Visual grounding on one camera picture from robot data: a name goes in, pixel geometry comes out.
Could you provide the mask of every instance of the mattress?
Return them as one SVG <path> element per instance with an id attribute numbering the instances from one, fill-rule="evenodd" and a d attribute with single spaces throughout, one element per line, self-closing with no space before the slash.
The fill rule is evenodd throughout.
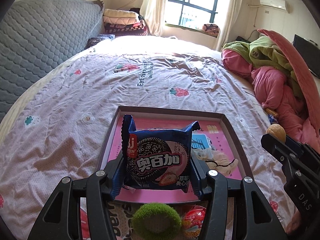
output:
<path id="1" fill-rule="evenodd" d="M 177 96 L 172 88 L 188 93 Z M 206 47 L 155 36 L 102 41 L 31 86 L 0 124 L 0 215 L 19 240 L 27 239 L 60 179 L 95 171 L 112 117 L 125 105 L 224 113 L 285 227 L 295 207 L 281 165 L 260 145 L 269 122 L 253 95 Z M 226 239 L 231 232 L 232 218 Z"/>

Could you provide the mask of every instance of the pink blanket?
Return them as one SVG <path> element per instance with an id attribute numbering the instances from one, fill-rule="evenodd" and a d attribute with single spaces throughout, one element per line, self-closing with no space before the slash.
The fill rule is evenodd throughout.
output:
<path id="1" fill-rule="evenodd" d="M 257 100 L 262 107 L 275 110 L 278 121 L 286 133 L 302 143 L 308 143 L 320 153 L 320 97 L 313 77 L 301 55 L 282 35 L 274 31 L 259 30 L 278 45 L 290 62 L 297 76 L 306 100 L 307 114 L 303 112 L 304 102 L 294 97 L 287 85 L 287 77 L 270 66 L 254 69 L 238 53 L 225 49 L 222 53 L 223 65 L 233 73 L 250 80 L 254 86 Z"/>

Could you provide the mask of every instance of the gray quilted mattress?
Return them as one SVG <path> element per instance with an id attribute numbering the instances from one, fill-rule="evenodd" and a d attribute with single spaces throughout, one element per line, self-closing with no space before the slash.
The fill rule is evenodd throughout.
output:
<path id="1" fill-rule="evenodd" d="M 103 29 L 103 4 L 22 0 L 0 22 L 0 122 L 32 84 L 81 52 Z"/>

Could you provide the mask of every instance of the green blanket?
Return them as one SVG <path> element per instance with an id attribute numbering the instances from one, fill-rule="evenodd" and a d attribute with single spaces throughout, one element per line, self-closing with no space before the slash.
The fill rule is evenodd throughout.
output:
<path id="1" fill-rule="evenodd" d="M 234 41 L 227 43 L 223 49 L 231 49 L 239 53 L 253 67 L 273 66 L 283 72 L 289 80 L 296 97 L 303 98 L 297 77 L 287 58 L 279 47 L 267 36 L 262 36 L 251 43 Z"/>

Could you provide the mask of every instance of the black monitor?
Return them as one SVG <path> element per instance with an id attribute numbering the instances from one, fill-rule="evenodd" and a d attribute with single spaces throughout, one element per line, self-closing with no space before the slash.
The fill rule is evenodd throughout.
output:
<path id="1" fill-rule="evenodd" d="M 297 34 L 294 36 L 293 46 L 300 53 L 311 73 L 320 79 L 320 49 Z"/>

